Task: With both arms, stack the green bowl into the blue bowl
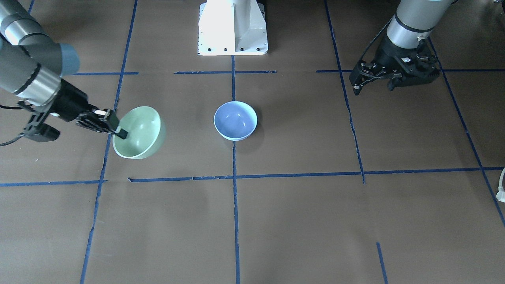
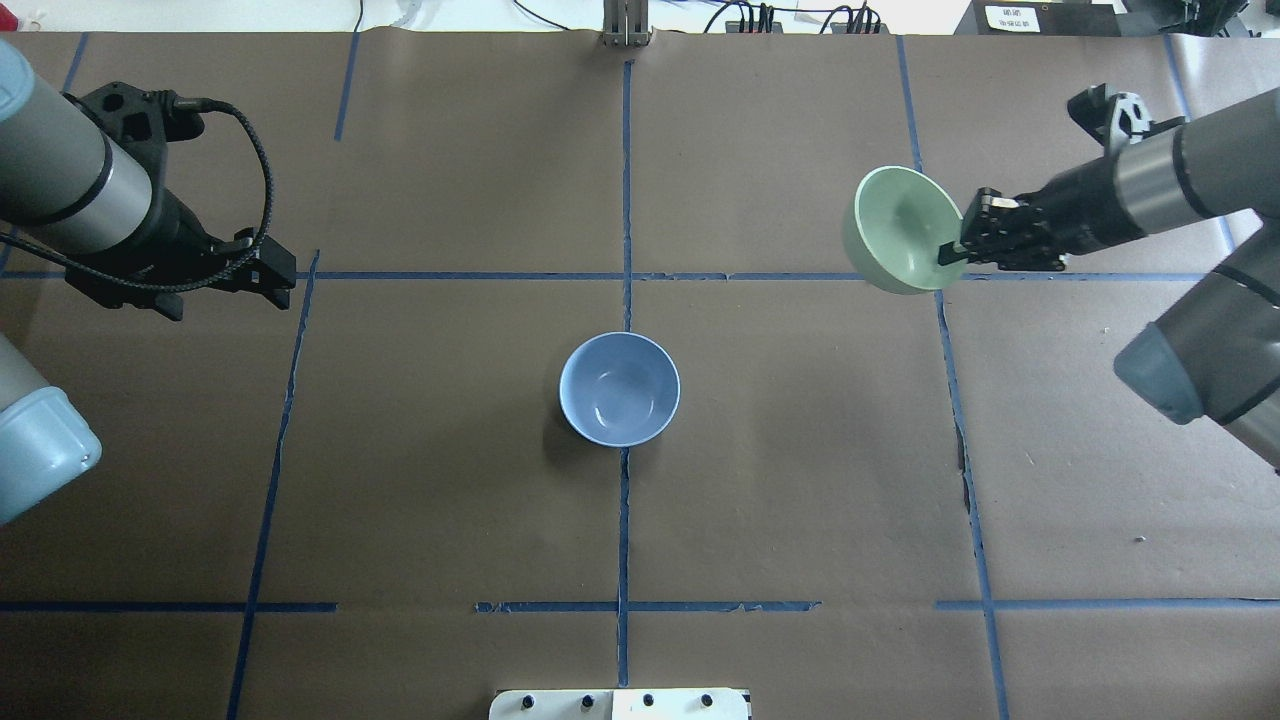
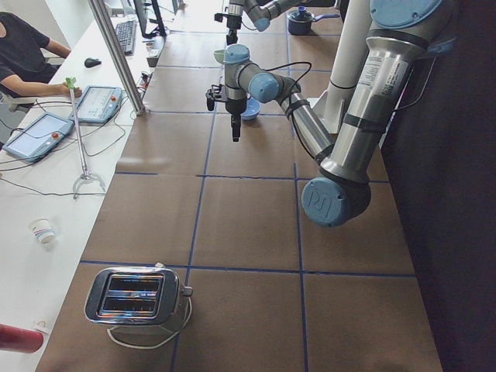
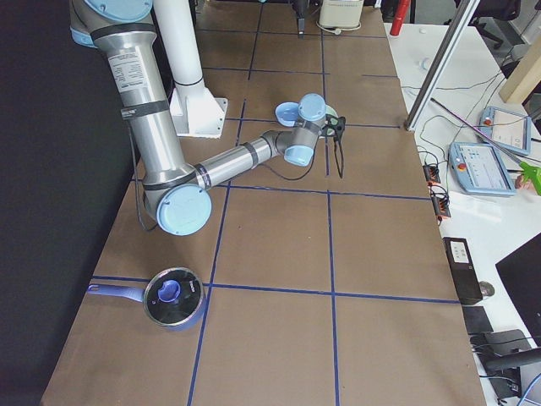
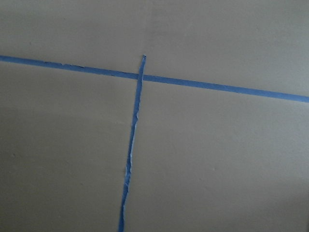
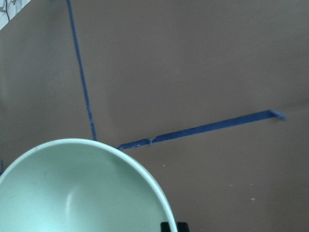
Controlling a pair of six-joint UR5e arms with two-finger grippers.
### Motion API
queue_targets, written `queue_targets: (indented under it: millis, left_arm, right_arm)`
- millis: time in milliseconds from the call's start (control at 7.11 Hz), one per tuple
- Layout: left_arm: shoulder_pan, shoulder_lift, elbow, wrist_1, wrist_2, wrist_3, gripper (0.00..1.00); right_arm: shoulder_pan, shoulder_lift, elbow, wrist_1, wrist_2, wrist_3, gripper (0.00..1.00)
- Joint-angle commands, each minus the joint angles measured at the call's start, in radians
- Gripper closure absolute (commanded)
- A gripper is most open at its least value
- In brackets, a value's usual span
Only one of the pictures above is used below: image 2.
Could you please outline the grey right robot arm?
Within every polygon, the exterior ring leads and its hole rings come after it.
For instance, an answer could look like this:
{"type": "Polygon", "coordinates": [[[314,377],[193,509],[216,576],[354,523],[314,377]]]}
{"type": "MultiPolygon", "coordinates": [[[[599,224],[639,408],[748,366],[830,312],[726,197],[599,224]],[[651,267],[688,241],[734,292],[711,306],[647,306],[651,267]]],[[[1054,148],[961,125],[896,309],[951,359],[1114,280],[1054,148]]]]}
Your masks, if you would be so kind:
{"type": "Polygon", "coordinates": [[[1207,420],[1277,465],[1277,91],[1160,120],[1106,85],[1068,100],[1101,147],[1039,188],[978,188],[960,225],[925,243],[938,269],[1064,273],[1076,258],[1212,231],[1216,254],[1166,261],[1185,292],[1114,359],[1114,374],[1176,425],[1207,420]]]}

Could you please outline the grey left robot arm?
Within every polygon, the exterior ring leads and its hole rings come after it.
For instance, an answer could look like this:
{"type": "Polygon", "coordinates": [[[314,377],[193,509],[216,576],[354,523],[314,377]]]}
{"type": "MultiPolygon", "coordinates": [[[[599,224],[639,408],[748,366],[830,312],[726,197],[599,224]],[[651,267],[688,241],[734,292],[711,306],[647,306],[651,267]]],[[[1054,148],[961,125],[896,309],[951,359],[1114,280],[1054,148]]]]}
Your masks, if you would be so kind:
{"type": "Polygon", "coordinates": [[[52,87],[14,45],[1,47],[3,245],[59,266],[105,309],[184,315],[183,295],[251,292],[287,310],[294,254],[270,234],[275,182],[248,117],[230,102],[113,82],[74,96],[52,87]],[[262,213],[229,240],[207,232],[168,187],[173,143],[234,119],[262,173],[262,213]]]}

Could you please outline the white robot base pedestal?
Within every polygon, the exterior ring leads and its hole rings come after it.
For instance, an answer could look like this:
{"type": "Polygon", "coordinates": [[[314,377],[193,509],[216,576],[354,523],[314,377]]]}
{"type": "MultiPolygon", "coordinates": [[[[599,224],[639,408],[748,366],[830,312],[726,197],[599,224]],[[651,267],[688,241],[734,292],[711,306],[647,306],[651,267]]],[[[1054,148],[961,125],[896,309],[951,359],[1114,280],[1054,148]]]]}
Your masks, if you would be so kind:
{"type": "Polygon", "coordinates": [[[489,719],[751,719],[748,691],[728,687],[502,691],[489,719]]]}

